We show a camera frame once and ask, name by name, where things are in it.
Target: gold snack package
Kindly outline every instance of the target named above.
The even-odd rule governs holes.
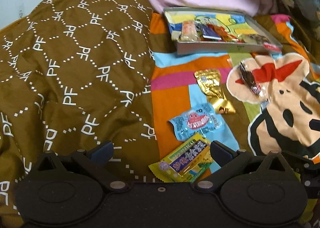
[[[196,133],[149,168],[158,179],[166,183],[194,182],[213,162],[210,143]]]
[[[195,72],[198,85],[201,91],[207,95],[210,102],[218,114],[236,113],[232,103],[228,101],[221,87],[221,74],[217,69],[207,69]]]

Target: pink cartoon character on wrapper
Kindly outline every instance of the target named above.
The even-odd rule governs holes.
[[[198,115],[198,113],[194,111],[190,112],[188,116],[187,127],[193,130],[205,126],[209,121],[207,115]]]

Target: purple label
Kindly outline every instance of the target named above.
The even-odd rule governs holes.
[[[184,152],[180,157],[178,157],[175,161],[173,161],[170,164],[170,167],[172,167],[176,172],[180,172],[183,170],[186,165],[188,165],[196,156],[201,153],[201,151],[204,150],[204,148],[207,146],[206,143],[202,141],[196,142],[190,149],[188,149],[186,152]]]

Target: yellow green wrapper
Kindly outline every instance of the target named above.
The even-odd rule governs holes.
[[[160,162],[149,166],[163,182],[194,182],[213,162],[210,141],[196,133]]]

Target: metal screw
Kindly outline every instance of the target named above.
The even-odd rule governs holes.
[[[164,191],[166,191],[166,188],[165,187],[158,187],[158,191],[159,192],[164,192]]]
[[[122,189],[125,188],[125,183],[122,181],[113,181],[110,183],[110,187],[113,189]]]
[[[197,186],[203,189],[209,189],[213,187],[213,183],[207,180],[202,180],[197,184]]]

